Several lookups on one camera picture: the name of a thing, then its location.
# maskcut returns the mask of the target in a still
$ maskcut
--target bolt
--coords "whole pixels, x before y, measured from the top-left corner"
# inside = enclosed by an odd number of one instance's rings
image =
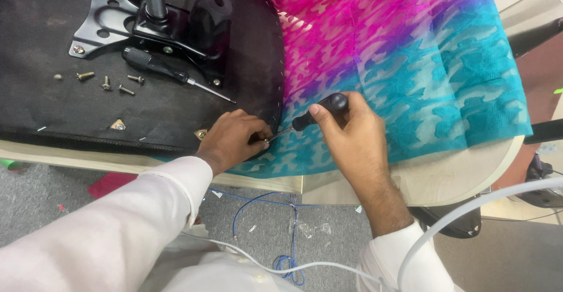
[[[84,73],[84,74],[78,74],[76,73],[76,78],[79,80],[84,80],[85,78],[94,76],[94,72],[88,72],[88,73]]]
[[[104,77],[104,85],[102,85],[102,88],[106,91],[109,91],[111,89],[111,86],[109,85],[109,77]]]
[[[145,80],[145,79],[143,79],[143,77],[132,77],[131,75],[128,75],[127,77],[132,79],[132,80],[136,80],[141,85],[143,84],[143,81]]]
[[[122,84],[119,85],[119,90],[122,92],[125,92],[127,94],[131,94],[131,95],[135,95],[135,93],[131,92],[130,90],[126,89],[125,87],[123,87]]]
[[[74,53],[82,54],[84,53],[84,48],[81,47],[80,45],[76,45],[75,47],[72,48],[72,51],[74,51]]]

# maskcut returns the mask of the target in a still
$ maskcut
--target person's left hand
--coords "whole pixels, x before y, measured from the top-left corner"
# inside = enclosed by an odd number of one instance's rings
[[[250,136],[255,132],[261,141],[249,145]],[[237,109],[219,117],[201,141],[195,156],[206,161],[216,176],[267,149],[270,145],[263,140],[272,136],[265,121]]]

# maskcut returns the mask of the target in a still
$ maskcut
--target screwdriver handle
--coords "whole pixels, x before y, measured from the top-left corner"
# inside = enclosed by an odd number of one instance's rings
[[[342,93],[330,94],[325,99],[322,99],[318,103],[322,107],[326,108],[336,119],[338,123],[344,121],[344,115],[348,112],[348,98]],[[317,123],[310,112],[303,116],[296,117],[293,119],[292,126],[296,131],[303,131],[310,124]]]
[[[121,53],[121,56],[133,67],[166,74],[184,83],[186,83],[187,79],[190,77],[187,72],[178,71],[161,59],[137,48],[126,47]]]

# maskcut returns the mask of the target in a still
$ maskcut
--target green paper scrap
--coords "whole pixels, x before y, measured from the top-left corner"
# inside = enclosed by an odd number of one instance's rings
[[[16,162],[14,160],[5,160],[5,159],[0,159],[0,165],[3,165],[6,167],[6,169],[10,170],[10,171],[14,171],[14,170],[19,170],[21,169],[21,163],[20,162]]]

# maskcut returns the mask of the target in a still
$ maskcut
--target black screwdriver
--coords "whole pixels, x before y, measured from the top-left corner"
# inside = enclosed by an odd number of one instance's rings
[[[168,76],[171,76],[177,80],[179,80],[182,83],[188,83],[190,85],[195,85],[197,87],[201,87],[202,89],[213,93],[217,96],[219,96],[222,99],[228,100],[230,102],[232,102],[233,104],[236,104],[236,101],[231,100],[230,98],[221,95],[217,92],[215,92],[214,90],[207,88],[201,84],[199,84],[198,82],[196,82],[194,79],[192,79],[190,77],[190,74],[188,72],[183,72],[183,71],[178,71],[176,69],[174,69],[172,66],[166,64],[164,61],[162,61],[159,58],[155,58],[153,57],[151,54],[143,51],[143,50],[139,50],[137,48],[133,48],[133,47],[126,47],[125,50],[123,50],[123,52],[121,53],[121,56],[123,57],[123,59],[129,63],[130,65],[137,67],[139,69],[143,69],[143,70],[151,70],[151,71],[155,71],[155,72],[159,72],[162,74],[166,74]]]
[[[318,102],[319,105],[326,108],[334,117],[337,123],[344,122],[344,115],[348,112],[348,98],[346,95],[342,93],[334,93],[330,94],[326,98],[322,99]],[[311,112],[307,111],[307,113],[303,116],[295,117],[291,123],[291,126],[287,129],[284,129],[268,139],[268,143],[271,142],[273,139],[285,134],[288,131],[295,130],[295,131],[303,131],[309,125],[317,123],[316,120],[311,115]]]

